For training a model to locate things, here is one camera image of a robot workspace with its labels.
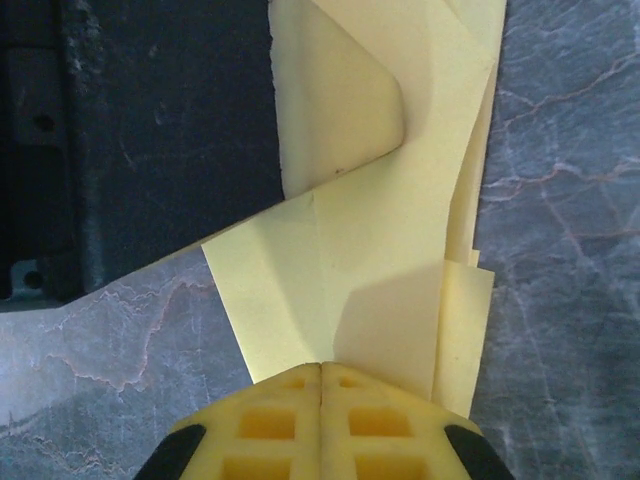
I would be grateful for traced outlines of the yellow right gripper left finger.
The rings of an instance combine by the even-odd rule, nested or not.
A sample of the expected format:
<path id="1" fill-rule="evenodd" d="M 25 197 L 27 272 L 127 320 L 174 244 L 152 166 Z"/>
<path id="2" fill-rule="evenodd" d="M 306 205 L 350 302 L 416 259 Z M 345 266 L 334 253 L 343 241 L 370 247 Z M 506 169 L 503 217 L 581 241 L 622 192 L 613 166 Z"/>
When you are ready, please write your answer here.
<path id="1" fill-rule="evenodd" d="M 318 479 L 321 366 L 307 363 L 179 420 L 141 479 Z"/>

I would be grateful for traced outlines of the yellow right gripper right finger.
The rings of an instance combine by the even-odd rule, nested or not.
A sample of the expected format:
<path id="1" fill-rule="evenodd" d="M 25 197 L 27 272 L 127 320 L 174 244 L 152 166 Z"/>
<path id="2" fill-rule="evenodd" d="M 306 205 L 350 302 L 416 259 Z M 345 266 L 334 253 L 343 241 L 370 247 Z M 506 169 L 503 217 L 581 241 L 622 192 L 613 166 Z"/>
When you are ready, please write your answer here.
<path id="1" fill-rule="evenodd" d="M 322 364 L 324 479 L 511 479 L 472 421 L 353 368 Z"/>

